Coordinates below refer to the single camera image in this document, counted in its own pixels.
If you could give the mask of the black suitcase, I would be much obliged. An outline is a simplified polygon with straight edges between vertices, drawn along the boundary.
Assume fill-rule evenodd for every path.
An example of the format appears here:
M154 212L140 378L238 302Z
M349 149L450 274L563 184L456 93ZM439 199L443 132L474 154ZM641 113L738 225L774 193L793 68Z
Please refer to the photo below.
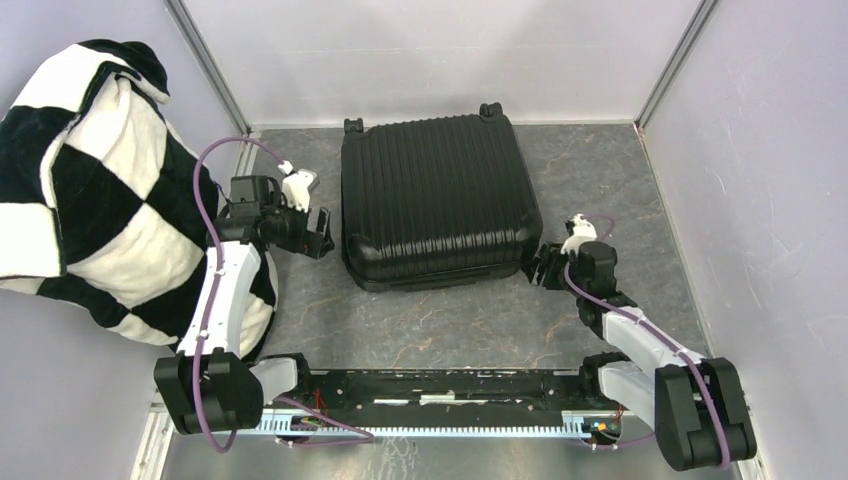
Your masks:
M509 277L538 249L543 217L499 103L373 127L346 120L340 160L341 254L363 290Z

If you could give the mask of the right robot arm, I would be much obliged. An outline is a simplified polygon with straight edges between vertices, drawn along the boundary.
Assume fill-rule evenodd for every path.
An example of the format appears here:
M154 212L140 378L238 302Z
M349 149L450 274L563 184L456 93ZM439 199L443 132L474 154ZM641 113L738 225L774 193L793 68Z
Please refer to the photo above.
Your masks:
M585 358L577 382L591 408L615 401L651 427L676 471L726 467L755 457L758 444L738 371L662 331L618 287L616 250L601 241L547 243L522 268L528 280L575 298L579 318L615 352Z

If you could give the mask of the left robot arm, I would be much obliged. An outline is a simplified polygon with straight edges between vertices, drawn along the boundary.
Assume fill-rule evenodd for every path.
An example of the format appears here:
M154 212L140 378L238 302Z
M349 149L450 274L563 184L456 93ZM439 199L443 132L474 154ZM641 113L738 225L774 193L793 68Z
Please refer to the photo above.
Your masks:
M202 217L209 248L204 282L191 324L172 357L154 367L163 403L183 435L231 432L259 425L265 405L277 397L290 407L306 405L314 381L294 354L246 362L241 332L248 319L250 287L267 249L276 246L319 259L334 243L330 213L322 208L309 229L309 170L283 180L250 175L231 180L232 198L216 219Z

